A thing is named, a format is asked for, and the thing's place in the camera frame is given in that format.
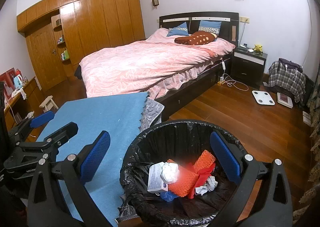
red photo frame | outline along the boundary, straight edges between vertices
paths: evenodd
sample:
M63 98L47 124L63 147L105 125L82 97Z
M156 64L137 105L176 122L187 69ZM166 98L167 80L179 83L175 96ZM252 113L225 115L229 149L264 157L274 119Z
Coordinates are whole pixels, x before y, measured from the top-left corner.
M4 96L7 100L9 100L11 98L12 92L14 91L14 87L12 88L11 79L6 72L0 75L0 81L4 82Z
M16 70L14 68L11 68L11 69L7 70L6 74L7 74L8 78L10 79L12 89L15 89L14 78L16 77Z

electrical outlet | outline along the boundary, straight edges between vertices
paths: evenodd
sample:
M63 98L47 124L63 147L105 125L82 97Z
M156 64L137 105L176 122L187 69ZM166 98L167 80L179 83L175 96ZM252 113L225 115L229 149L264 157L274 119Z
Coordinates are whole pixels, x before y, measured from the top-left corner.
M240 16L240 22L250 23L250 18Z

nightstand drawer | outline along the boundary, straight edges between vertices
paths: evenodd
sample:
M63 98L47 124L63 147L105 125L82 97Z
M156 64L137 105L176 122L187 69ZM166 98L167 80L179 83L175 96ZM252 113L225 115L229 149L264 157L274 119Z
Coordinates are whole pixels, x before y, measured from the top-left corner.
M264 60L259 59L257 57L251 57L251 56L248 56L248 55L245 55L245 54L242 54L242 53L238 53L238 52L235 52L235 57L240 57L242 59L245 59L245 60L248 60L248 61L252 61L252 62L260 64L260 65L264 65Z
M262 79L264 66L247 59L233 57L231 77L237 77L250 83L259 83Z

pikachu plush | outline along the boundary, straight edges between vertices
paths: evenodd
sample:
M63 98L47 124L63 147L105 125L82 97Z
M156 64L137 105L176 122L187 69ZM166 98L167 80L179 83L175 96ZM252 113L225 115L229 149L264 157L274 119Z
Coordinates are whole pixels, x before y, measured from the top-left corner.
M254 51L258 51L258 52L262 52L262 45L254 45L254 49L253 49Z

pillow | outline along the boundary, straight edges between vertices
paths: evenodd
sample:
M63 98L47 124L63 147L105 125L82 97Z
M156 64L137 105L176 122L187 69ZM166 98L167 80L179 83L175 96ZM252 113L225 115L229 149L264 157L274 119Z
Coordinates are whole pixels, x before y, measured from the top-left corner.
M214 41L216 38L217 36L214 33L200 30L188 37L175 38L174 42L184 45L204 45Z
M184 22L178 27L169 28L169 33L167 34L167 37L173 36L173 35L189 36L187 22Z
M216 38L220 33L221 22L211 22L211 21L200 21L199 30L214 33Z

